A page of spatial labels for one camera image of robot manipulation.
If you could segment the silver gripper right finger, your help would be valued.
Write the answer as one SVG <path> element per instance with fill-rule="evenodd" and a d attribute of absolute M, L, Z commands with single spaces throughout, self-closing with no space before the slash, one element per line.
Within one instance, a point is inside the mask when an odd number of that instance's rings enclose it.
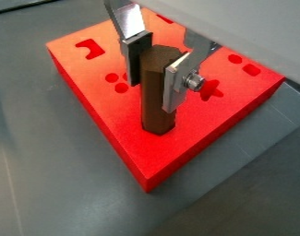
<path fill-rule="evenodd" d="M 173 113 L 185 101 L 186 90 L 198 92 L 205 78 L 198 74 L 201 63 L 218 49 L 218 44 L 191 30 L 183 35 L 183 45 L 191 49 L 165 69 L 162 109 Z"/>

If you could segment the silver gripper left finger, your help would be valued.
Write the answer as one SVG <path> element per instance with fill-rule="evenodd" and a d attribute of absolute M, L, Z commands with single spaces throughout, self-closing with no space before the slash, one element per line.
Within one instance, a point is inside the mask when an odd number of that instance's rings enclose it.
<path fill-rule="evenodd" d="M 151 47 L 153 33 L 146 30 L 141 6 L 130 0 L 103 0 L 103 5 L 112 21 L 119 49 L 124 57 L 127 82 L 139 83 L 139 55 Z"/>

